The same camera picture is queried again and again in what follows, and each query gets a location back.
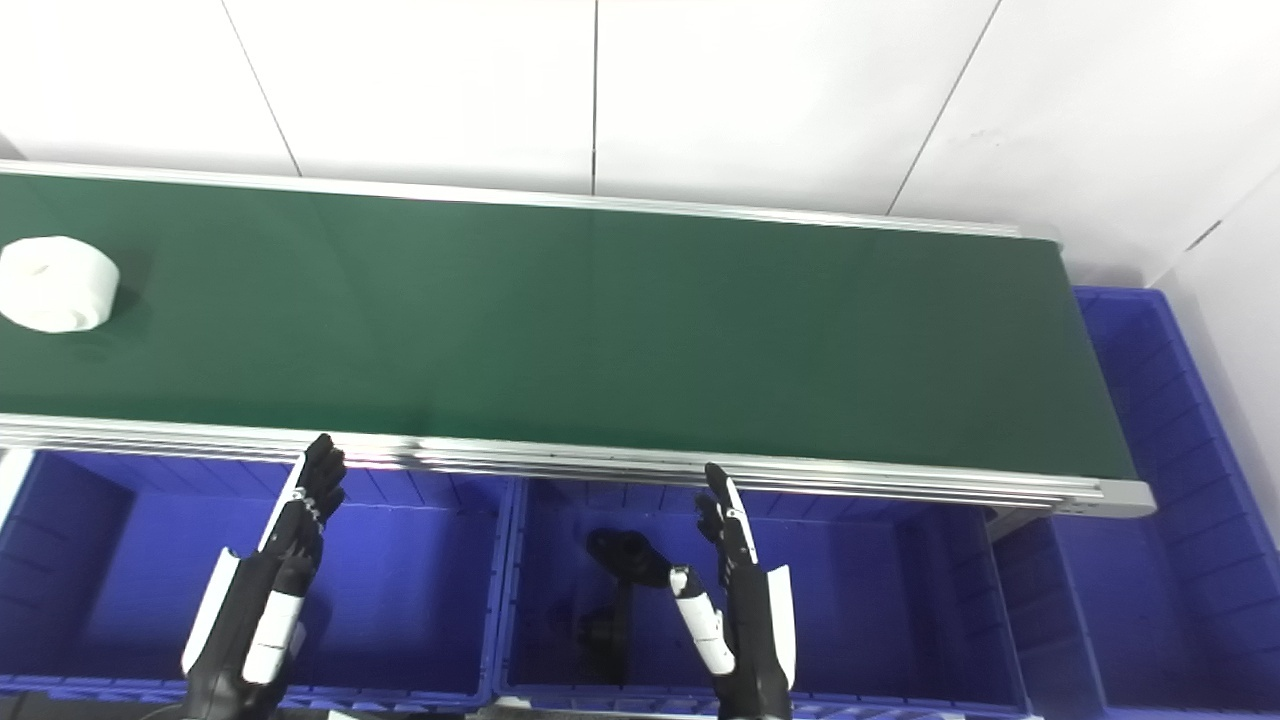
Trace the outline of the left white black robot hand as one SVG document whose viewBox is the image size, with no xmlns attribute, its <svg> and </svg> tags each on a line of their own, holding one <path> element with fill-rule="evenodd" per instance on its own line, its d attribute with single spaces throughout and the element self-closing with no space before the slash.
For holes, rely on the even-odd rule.
<svg viewBox="0 0 1280 720">
<path fill-rule="evenodd" d="M 324 530 L 344 502 L 346 456 L 320 434 L 297 459 L 252 553 L 224 548 L 180 656 L 182 719 L 270 719 L 305 642 Z"/>
</svg>

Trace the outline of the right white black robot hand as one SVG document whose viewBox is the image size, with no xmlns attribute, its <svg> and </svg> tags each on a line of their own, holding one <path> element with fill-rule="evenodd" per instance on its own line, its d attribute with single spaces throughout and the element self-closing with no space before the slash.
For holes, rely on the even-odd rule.
<svg viewBox="0 0 1280 720">
<path fill-rule="evenodd" d="M 791 719 L 797 664 L 796 616 L 787 565 L 765 569 L 733 478 L 704 466 L 708 492 L 696 498 L 698 528 L 717 552 L 727 602 L 718 609 L 696 569 L 675 564 L 668 587 L 703 665 L 721 719 Z"/>
</svg>

